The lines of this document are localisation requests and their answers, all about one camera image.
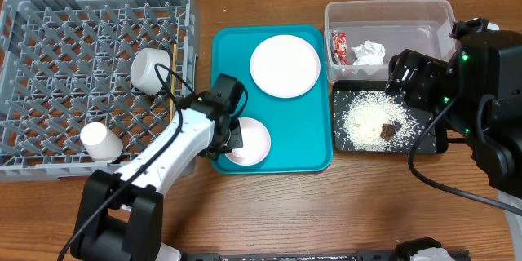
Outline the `grey-green ceramic bowl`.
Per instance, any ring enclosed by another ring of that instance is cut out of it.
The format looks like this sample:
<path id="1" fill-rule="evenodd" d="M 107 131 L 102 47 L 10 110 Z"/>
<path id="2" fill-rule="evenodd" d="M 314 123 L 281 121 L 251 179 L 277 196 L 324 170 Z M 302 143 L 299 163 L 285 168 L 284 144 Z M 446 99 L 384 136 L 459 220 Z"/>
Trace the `grey-green ceramic bowl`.
<path id="1" fill-rule="evenodd" d="M 131 84 L 146 95 L 155 95 L 162 88 L 157 77 L 155 64 L 170 67 L 170 55 L 167 51 L 154 48 L 140 50 L 130 67 Z"/>

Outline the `white rice grains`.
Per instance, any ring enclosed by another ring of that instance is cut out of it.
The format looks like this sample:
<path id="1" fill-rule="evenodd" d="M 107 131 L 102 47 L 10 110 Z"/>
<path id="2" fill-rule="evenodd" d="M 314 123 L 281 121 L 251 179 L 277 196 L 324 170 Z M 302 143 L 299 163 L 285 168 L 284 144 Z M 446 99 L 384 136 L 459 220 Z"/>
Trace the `white rice grains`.
<path id="1" fill-rule="evenodd" d="M 335 91 L 333 101 L 334 146 L 344 152 L 405 153 L 431 120 L 382 91 Z M 384 123 L 396 126 L 390 141 L 380 137 Z"/>

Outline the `white ceramic cup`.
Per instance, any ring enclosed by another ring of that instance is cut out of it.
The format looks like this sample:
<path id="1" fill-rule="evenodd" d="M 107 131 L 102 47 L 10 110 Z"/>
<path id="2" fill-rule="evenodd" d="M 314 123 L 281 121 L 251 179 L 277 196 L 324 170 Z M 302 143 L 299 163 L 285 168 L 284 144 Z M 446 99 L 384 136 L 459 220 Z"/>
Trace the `white ceramic cup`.
<path id="1" fill-rule="evenodd" d="M 112 163 L 122 155 L 122 141 L 101 122 L 85 125 L 80 140 L 93 162 Z"/>

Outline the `white napkin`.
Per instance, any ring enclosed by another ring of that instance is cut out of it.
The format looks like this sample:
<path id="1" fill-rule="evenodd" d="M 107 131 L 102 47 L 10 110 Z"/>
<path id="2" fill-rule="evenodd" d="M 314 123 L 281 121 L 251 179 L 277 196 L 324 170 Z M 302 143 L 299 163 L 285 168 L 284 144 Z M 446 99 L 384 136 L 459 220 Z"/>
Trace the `white napkin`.
<path id="1" fill-rule="evenodd" d="M 356 56 L 353 65 L 381 66 L 386 54 L 384 45 L 370 40 L 364 41 L 356 47 L 352 47 L 352 51 Z"/>

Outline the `brown food scrap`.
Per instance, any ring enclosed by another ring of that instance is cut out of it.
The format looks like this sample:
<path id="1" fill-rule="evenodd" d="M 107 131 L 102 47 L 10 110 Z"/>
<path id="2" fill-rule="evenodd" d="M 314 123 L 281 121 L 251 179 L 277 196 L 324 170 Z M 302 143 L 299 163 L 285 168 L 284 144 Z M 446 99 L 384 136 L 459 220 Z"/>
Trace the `brown food scrap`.
<path id="1" fill-rule="evenodd" d="M 391 123 L 382 124 L 382 131 L 380 137 L 386 141 L 390 141 L 394 138 L 396 133 L 396 126 Z"/>

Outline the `wooden chopstick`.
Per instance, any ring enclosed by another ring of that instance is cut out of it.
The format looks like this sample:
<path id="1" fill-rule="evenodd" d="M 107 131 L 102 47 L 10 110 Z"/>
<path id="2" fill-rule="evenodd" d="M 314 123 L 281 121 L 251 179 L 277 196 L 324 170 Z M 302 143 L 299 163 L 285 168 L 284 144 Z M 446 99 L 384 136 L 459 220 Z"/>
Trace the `wooden chopstick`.
<path id="1" fill-rule="evenodd" d="M 172 46 L 172 62 L 171 62 L 172 71 L 175 70 L 176 60 L 177 60 L 177 43 L 175 42 Z M 175 77 L 174 77 L 174 75 L 170 75 L 170 93 L 172 95 L 175 94 Z M 174 105 L 173 100 L 170 100 L 170 115 L 169 115 L 170 122 L 172 122 L 174 112 L 175 112 L 175 105 Z"/>

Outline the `red snack wrapper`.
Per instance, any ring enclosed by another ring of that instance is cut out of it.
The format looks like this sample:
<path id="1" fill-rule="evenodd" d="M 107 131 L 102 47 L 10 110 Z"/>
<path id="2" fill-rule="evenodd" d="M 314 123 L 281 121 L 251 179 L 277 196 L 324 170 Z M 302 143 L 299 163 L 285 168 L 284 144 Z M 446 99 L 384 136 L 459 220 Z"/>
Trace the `red snack wrapper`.
<path id="1" fill-rule="evenodd" d="M 337 65 L 349 65 L 347 60 L 347 35 L 344 32 L 333 31 L 332 52 Z"/>

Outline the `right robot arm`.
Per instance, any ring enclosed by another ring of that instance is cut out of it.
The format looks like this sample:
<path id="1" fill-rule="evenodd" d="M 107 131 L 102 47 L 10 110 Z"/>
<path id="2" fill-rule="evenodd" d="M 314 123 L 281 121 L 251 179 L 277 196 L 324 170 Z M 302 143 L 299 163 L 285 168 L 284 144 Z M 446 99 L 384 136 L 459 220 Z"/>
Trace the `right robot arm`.
<path id="1" fill-rule="evenodd" d="M 409 150 L 408 167 L 425 184 L 504 210 L 515 258 L 521 258 L 521 35 L 486 19 L 459 21 L 449 35 L 457 41 L 450 60 L 406 49 L 391 58 L 385 91 L 433 119 Z M 416 170 L 414 155 L 424 138 L 436 135 L 447 150 L 447 132 L 461 135 L 472 159 L 488 176 L 498 199 L 437 183 Z"/>

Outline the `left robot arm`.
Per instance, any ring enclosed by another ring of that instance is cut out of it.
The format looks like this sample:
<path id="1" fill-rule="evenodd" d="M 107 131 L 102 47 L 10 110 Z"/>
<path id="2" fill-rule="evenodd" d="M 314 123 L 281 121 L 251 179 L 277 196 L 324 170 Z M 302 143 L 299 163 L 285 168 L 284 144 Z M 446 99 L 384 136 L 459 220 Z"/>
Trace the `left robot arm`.
<path id="1" fill-rule="evenodd" d="M 132 162 L 85 182 L 74 233 L 60 251 L 79 260 L 181 260 L 162 241 L 164 196 L 197 156 L 242 145 L 246 90 L 212 90 L 178 103 L 173 122 Z"/>

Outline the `small pink saucer plate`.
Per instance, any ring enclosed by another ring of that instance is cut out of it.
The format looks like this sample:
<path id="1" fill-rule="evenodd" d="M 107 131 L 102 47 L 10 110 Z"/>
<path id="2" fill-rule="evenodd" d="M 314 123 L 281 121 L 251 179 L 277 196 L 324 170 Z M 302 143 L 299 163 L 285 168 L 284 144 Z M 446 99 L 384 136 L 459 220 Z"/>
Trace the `small pink saucer plate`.
<path id="1" fill-rule="evenodd" d="M 226 157 L 239 166 L 253 166 L 260 163 L 271 148 L 268 129 L 259 121 L 250 117 L 240 117 L 243 146 L 235 148 Z"/>

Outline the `large white round plate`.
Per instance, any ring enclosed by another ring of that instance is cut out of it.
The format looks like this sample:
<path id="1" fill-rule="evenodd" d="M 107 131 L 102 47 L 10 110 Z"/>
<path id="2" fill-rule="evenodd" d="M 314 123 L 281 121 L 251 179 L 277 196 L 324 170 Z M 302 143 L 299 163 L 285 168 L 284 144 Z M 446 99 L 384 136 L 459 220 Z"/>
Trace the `large white round plate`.
<path id="1" fill-rule="evenodd" d="M 250 74 L 265 93 L 289 99 L 307 93 L 316 84 L 321 62 L 314 47 L 294 35 L 276 35 L 262 41 L 250 58 Z"/>

